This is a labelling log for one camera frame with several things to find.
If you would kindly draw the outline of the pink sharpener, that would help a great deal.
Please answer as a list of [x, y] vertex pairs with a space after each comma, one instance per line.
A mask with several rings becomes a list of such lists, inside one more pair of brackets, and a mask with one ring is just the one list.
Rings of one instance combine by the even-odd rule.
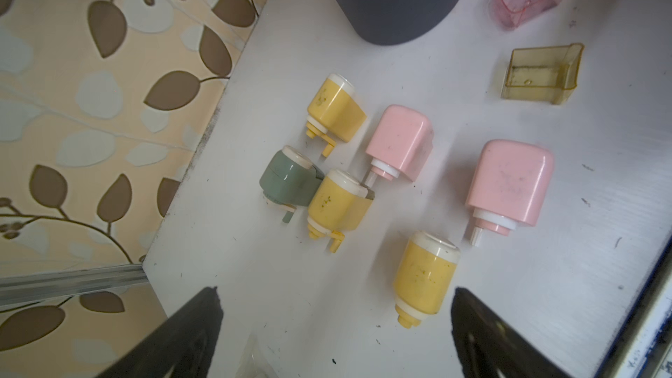
[[427, 115], [402, 105], [390, 105], [367, 146], [370, 170], [363, 184], [372, 188], [378, 178], [411, 182], [418, 179], [433, 149], [434, 130]]
[[520, 226], [537, 225], [554, 173], [553, 154], [529, 143], [504, 139], [487, 142], [479, 157], [467, 196], [477, 247], [491, 231], [508, 236]]

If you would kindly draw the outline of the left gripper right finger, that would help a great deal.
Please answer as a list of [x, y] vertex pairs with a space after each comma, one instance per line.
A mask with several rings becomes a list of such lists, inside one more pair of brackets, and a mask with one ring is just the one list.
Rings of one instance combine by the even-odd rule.
[[569, 377], [470, 290], [455, 289], [451, 317], [465, 377]]

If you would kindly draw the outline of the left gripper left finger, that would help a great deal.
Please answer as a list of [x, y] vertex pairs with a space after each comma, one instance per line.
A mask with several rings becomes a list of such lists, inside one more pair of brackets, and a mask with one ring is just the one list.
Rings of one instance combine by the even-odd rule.
[[205, 287], [100, 377], [206, 377], [224, 311], [215, 287]]

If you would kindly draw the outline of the green pencil sharpener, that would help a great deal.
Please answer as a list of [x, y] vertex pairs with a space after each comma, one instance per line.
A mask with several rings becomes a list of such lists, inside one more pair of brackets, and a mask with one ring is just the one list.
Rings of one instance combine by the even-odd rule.
[[265, 199], [285, 210], [288, 224], [297, 208], [307, 208], [325, 178], [325, 173], [290, 145], [279, 150], [267, 165], [259, 185]]

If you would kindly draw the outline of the pink sharpener front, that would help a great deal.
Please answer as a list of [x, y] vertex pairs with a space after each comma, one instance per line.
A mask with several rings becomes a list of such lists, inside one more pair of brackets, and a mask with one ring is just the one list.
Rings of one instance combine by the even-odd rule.
[[520, 226], [537, 225], [554, 173], [553, 154], [529, 143], [504, 139], [487, 142], [479, 157], [467, 196], [477, 247], [491, 231], [508, 236]]

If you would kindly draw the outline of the yellow transparent shavings tray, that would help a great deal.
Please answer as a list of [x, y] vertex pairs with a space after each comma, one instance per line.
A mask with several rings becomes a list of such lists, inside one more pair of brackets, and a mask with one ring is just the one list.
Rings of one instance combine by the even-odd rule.
[[518, 48], [511, 52], [502, 99], [562, 105], [579, 84], [585, 46]]

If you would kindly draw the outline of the yellow sharpener front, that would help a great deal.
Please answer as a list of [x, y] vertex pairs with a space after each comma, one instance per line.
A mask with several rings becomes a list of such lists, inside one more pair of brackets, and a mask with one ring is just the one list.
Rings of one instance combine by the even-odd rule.
[[341, 169], [327, 173], [308, 206], [307, 228], [311, 239], [328, 237], [336, 253], [345, 232], [358, 228], [371, 207], [375, 192]]

